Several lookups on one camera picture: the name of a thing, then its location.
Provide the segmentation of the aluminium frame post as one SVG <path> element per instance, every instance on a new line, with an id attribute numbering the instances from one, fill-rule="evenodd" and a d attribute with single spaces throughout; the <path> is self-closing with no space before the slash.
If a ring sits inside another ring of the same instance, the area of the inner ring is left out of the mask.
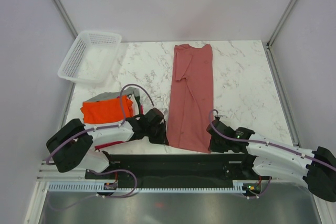
<path id="1" fill-rule="evenodd" d="M 274 42 L 276 41 L 278 35 L 280 34 L 283 26 L 285 25 L 287 19 L 291 15 L 292 11 L 294 10 L 296 4 L 298 3 L 299 0 L 290 0 L 289 3 L 287 4 L 284 12 L 282 13 L 280 20 L 276 24 L 270 38 L 268 39 L 267 42 L 264 43 L 264 46 L 266 47 L 267 50 L 270 50 Z"/>
<path id="2" fill-rule="evenodd" d="M 72 37 L 75 39 L 78 36 L 78 32 L 68 14 L 68 12 L 66 11 L 63 3 L 61 0 L 52 0 L 53 4 L 55 5 L 57 11 L 59 12 L 62 20 L 64 21 L 67 29 L 69 30 L 69 32 L 71 33 Z"/>

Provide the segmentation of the crimson folded t-shirt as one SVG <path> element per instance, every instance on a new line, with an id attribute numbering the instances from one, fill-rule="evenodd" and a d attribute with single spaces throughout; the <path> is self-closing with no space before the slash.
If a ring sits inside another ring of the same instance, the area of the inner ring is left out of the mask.
<path id="1" fill-rule="evenodd" d="M 113 124 L 121 124 L 123 121 L 120 108 L 118 108 L 116 116 L 113 114 L 113 117 L 109 117 L 109 123 L 96 124 L 97 130 L 94 134 L 94 148 L 96 150 L 143 138 L 144 133 L 138 122 L 143 115 L 142 105 L 133 104 L 132 109 L 127 107 L 125 113 L 125 122 L 121 126 L 112 127 Z"/>

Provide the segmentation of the orange folded t-shirt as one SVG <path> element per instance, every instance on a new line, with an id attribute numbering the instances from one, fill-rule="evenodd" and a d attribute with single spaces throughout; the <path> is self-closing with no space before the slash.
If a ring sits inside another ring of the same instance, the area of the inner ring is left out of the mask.
<path id="1" fill-rule="evenodd" d="M 133 102 L 126 96 L 98 102 L 84 102 L 81 107 L 85 124 L 107 124 L 122 121 L 124 117 L 133 117 Z"/>

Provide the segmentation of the left aluminium frame post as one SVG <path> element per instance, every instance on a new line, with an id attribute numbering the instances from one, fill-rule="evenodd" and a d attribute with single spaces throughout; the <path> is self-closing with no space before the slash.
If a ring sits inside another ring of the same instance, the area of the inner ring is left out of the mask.
<path id="1" fill-rule="evenodd" d="M 68 12 L 66 11 L 63 3 L 61 0 L 52 0 L 53 4 L 55 5 L 57 11 L 59 12 L 62 20 L 64 21 L 67 29 L 69 30 L 69 32 L 71 33 L 72 37 L 75 39 L 78 36 L 78 32 L 68 14 Z"/>

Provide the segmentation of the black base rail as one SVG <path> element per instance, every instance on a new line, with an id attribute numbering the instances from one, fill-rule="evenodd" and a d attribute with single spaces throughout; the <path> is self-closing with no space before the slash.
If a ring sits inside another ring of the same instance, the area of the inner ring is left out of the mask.
<path id="1" fill-rule="evenodd" d="M 234 180 L 258 180 L 245 161 L 246 154 L 143 154 L 111 155 L 112 164 L 104 175 L 89 171 L 86 179 L 112 180 L 133 187 L 137 185 L 162 187 L 229 186 Z"/>

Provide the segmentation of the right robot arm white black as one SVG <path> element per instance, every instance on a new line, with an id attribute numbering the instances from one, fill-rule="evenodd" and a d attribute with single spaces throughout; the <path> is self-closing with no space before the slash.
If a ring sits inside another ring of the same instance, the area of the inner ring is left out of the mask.
<path id="1" fill-rule="evenodd" d="M 233 129 L 219 118 L 206 130 L 211 136 L 210 152 L 245 155 L 239 168 L 246 179 L 260 176 L 288 180 L 304 186 L 320 199 L 335 202 L 335 156 L 328 149 L 290 146 L 245 127 Z"/>

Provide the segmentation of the right aluminium frame post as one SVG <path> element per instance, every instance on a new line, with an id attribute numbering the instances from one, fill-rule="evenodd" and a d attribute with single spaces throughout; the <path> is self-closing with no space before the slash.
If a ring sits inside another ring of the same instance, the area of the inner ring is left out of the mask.
<path id="1" fill-rule="evenodd" d="M 278 35 L 280 34 L 283 26 L 285 25 L 287 19 L 291 15 L 292 11 L 294 10 L 296 4 L 298 3 L 299 0 L 290 0 L 289 3 L 287 4 L 284 12 L 282 13 L 280 20 L 276 24 L 270 38 L 268 39 L 267 42 L 264 43 L 264 46 L 266 47 L 267 50 L 270 50 L 274 42 L 276 41 Z"/>

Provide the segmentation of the dusty pink t-shirt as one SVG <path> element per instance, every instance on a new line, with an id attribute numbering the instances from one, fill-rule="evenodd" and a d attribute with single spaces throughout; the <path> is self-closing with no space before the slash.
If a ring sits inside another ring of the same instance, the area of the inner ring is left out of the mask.
<path id="1" fill-rule="evenodd" d="M 169 145 L 208 153 L 209 113 L 214 108 L 213 51 L 209 44 L 174 48 L 167 139 Z"/>

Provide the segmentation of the white folded t-shirt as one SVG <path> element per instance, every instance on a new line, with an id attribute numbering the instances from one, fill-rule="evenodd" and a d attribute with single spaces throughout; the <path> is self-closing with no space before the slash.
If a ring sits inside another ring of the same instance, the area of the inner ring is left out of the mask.
<path id="1" fill-rule="evenodd" d="M 142 114 L 142 105 L 140 101 L 140 96 L 136 96 L 132 94 L 131 101 L 133 102 L 132 104 L 133 115 L 135 116 L 135 115 Z"/>

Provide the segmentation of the white plastic basket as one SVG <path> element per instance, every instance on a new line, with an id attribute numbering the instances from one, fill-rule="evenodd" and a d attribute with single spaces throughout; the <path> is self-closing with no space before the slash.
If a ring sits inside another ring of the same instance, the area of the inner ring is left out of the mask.
<path id="1" fill-rule="evenodd" d="M 58 77 L 73 83 L 103 82 L 116 61 L 121 40 L 121 35 L 107 31 L 80 32 L 58 69 Z"/>

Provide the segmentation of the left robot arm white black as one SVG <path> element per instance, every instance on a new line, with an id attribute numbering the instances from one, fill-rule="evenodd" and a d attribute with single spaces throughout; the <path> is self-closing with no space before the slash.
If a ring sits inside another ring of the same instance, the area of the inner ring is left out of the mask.
<path id="1" fill-rule="evenodd" d="M 107 152 L 97 150 L 144 137 L 150 143 L 168 145 L 167 115 L 167 109 L 152 108 L 146 114 L 117 123 L 94 125 L 73 119 L 47 141 L 50 157 L 46 162 L 48 165 L 54 164 L 60 173 L 82 167 L 97 172 L 103 178 L 111 178 L 115 173 L 115 165 Z"/>

